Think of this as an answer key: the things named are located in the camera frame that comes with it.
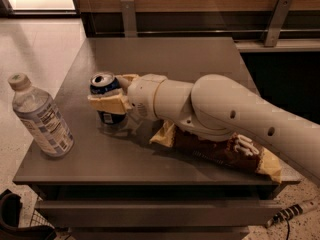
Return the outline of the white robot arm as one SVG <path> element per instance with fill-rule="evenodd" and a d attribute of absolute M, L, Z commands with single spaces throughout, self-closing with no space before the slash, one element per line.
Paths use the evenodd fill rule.
<path fill-rule="evenodd" d="M 88 96 L 97 111 L 169 121 L 216 142 L 238 133 L 236 149 L 252 154 L 256 141 L 304 177 L 320 181 L 320 125 L 276 107 L 228 77 L 210 74 L 188 83 L 163 75 L 107 72 L 94 75 L 92 83 L 104 90 Z"/>

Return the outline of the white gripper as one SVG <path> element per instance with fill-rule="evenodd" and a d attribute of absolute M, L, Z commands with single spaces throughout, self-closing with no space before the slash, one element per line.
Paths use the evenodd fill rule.
<path fill-rule="evenodd" d="M 124 115 L 133 110 L 142 119 L 155 121 L 154 98 L 160 84 L 167 79 L 163 75 L 119 74 L 116 78 L 122 92 L 89 95 L 89 104 L 97 111 Z"/>

